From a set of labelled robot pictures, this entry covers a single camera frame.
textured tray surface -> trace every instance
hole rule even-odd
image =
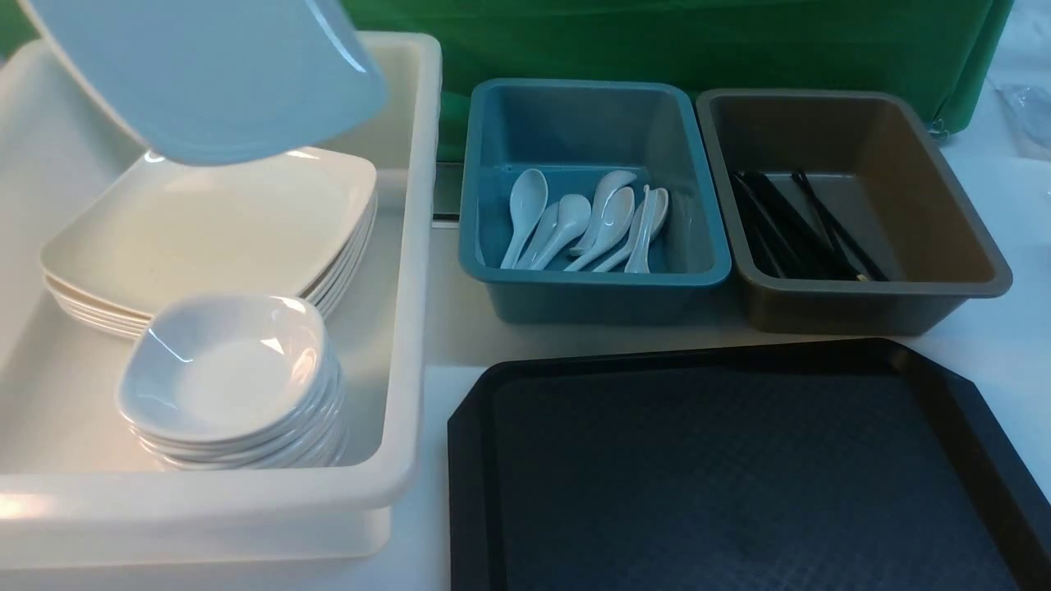
[[[1007,513],[964,482],[987,475],[957,474],[931,394],[889,366],[547,363],[475,388],[490,582],[510,591],[1029,589],[997,549],[1021,537],[983,521]]]

brown plastic bin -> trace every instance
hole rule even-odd
[[[875,93],[712,90],[697,100],[749,322],[768,332],[920,334],[971,298],[996,298],[1011,269],[919,117]],[[760,271],[729,171],[764,172],[811,224],[789,175],[818,197],[887,282],[780,279]]]

gray plastic bin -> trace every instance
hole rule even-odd
[[[548,178],[549,204],[571,192],[592,199],[599,179],[617,168],[638,175],[632,186],[639,204],[644,184],[665,187],[671,203],[651,247],[653,272],[566,272],[564,251],[548,270],[500,269],[512,233],[511,186],[527,168]],[[459,259],[508,322],[664,324],[703,305],[696,295],[726,279],[730,258],[689,99],[672,86],[635,82],[479,85],[471,99]]]
[[[697,100],[748,319],[770,332],[919,334],[1011,270],[970,200],[901,100],[823,90],[713,90]],[[789,175],[818,197],[890,281],[779,279],[748,249],[728,172],[767,174],[812,224]]]

white plastic bin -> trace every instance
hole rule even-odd
[[[372,240],[329,331],[350,382],[353,465],[160,472],[112,391],[131,343],[66,318],[40,246],[142,148],[46,45],[0,70],[0,568],[363,556],[390,535],[416,464],[441,57],[424,35],[363,33],[385,110],[324,147],[379,169]]]

stack of plates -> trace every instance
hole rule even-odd
[[[349,435],[343,370],[303,300],[192,298],[138,343],[117,406],[169,470],[337,465]]]
[[[74,319],[135,339],[172,302],[217,291],[306,300],[328,317],[376,216],[376,170],[317,148],[214,168],[146,154],[41,251]]]

